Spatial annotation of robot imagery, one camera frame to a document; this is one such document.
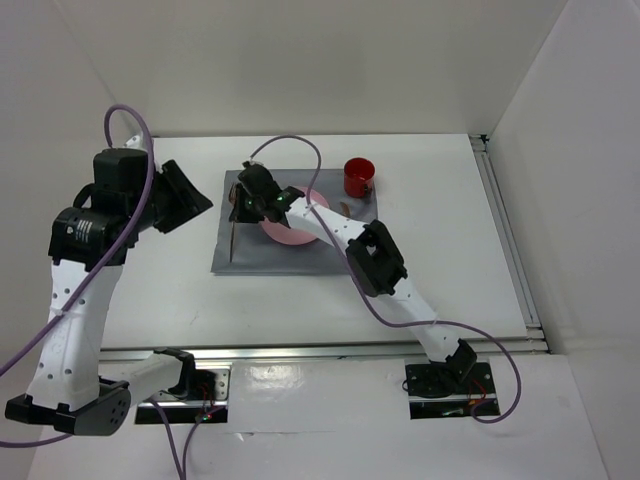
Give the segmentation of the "grey cloth placemat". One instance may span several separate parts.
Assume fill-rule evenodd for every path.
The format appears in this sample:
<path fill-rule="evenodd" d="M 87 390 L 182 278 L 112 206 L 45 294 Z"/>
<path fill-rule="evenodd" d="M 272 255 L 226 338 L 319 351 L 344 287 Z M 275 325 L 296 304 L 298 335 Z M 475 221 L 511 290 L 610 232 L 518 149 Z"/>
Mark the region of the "grey cloth placemat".
<path fill-rule="evenodd" d="M 224 176 L 217 242 L 213 252 L 211 272 L 220 276 L 324 276 L 347 273 L 335 249 L 321 240 L 306 245 L 288 246 L 272 239 L 259 224 L 236 226 L 233 262 L 229 262 L 231 205 L 229 191 L 239 172 L 228 170 Z M 369 223 L 378 216 L 375 193 L 365 198 L 352 198 L 343 188 L 343 171 L 323 169 L 314 183 L 328 207 L 344 213 L 340 203 L 349 205 L 349 216 Z"/>

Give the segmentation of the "copper fork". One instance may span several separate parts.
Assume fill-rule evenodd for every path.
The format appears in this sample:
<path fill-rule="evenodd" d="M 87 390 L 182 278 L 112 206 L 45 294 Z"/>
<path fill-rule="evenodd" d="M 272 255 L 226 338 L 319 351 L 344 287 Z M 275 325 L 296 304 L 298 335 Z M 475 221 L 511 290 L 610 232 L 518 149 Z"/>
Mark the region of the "copper fork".
<path fill-rule="evenodd" d="M 235 248 L 235 237 L 236 237 L 236 217 L 237 217 L 237 202 L 240 191 L 240 184 L 233 183 L 228 195 L 228 201 L 231 205 L 231 213 L 229 216 L 229 221 L 231 225 L 230 230 L 230 242 L 229 242 L 229 262 L 233 262 L 234 256 L 234 248 Z"/>

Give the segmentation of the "red enamel mug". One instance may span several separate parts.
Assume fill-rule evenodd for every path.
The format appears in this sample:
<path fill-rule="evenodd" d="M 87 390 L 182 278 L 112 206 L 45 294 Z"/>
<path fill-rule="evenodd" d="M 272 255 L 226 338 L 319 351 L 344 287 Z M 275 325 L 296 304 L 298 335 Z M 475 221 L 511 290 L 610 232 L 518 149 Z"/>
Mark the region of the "red enamel mug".
<path fill-rule="evenodd" d="M 352 198 L 365 198 L 374 189 L 374 176 L 376 169 L 374 164 L 362 157 L 349 159 L 343 168 L 344 190 Z"/>

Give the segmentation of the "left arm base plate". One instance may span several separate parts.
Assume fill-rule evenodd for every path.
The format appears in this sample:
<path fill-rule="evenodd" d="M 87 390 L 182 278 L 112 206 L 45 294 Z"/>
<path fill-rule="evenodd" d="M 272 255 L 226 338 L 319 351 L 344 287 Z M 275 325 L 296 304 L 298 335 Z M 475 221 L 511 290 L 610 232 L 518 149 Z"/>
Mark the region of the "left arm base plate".
<path fill-rule="evenodd" d="M 164 411 L 171 425 L 193 425 L 197 420 L 220 424 L 228 420 L 231 366 L 199 365 L 195 385 L 187 394 L 157 392 L 152 399 Z"/>

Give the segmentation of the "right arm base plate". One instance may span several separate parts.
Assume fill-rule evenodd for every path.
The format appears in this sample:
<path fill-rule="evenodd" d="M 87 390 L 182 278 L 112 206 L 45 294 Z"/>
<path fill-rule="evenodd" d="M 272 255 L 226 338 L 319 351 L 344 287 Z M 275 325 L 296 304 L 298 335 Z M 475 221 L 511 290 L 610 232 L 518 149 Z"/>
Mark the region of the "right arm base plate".
<path fill-rule="evenodd" d="M 473 407 L 478 417 L 500 415 L 488 362 L 476 363 L 461 384 L 446 384 L 439 377 L 441 372 L 431 363 L 405 366 L 401 388 L 408 395 L 412 420 L 470 417 Z"/>

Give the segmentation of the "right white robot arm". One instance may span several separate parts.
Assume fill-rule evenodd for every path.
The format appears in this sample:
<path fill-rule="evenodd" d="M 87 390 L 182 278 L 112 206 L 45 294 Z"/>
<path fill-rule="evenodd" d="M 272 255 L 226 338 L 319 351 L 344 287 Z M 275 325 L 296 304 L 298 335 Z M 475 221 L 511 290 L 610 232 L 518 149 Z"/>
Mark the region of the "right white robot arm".
<path fill-rule="evenodd" d="M 233 198 L 230 219 L 236 223 L 271 222 L 334 247 L 376 318 L 390 328 L 413 332 L 436 364 L 440 387 L 457 392 L 469 383 L 476 353 L 454 327 L 438 318 L 412 284 L 384 223 L 350 219 L 310 200 L 295 187 L 283 189 L 266 167 L 251 160 L 243 163 Z"/>

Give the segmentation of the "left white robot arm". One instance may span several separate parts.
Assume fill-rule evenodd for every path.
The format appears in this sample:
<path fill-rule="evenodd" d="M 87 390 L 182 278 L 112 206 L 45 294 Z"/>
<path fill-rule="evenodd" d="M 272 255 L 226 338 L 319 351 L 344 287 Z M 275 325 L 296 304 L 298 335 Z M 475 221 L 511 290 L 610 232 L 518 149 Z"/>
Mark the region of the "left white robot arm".
<path fill-rule="evenodd" d="M 52 295 L 47 331 L 25 393 L 5 417 L 74 436 L 110 436 L 130 408 L 165 391 L 196 390 L 193 355 L 163 347 L 104 378 L 99 356 L 116 285 L 141 232 L 166 234 L 210 209 L 178 164 L 157 166 L 147 152 L 107 148 L 93 160 L 94 180 L 52 224 Z"/>

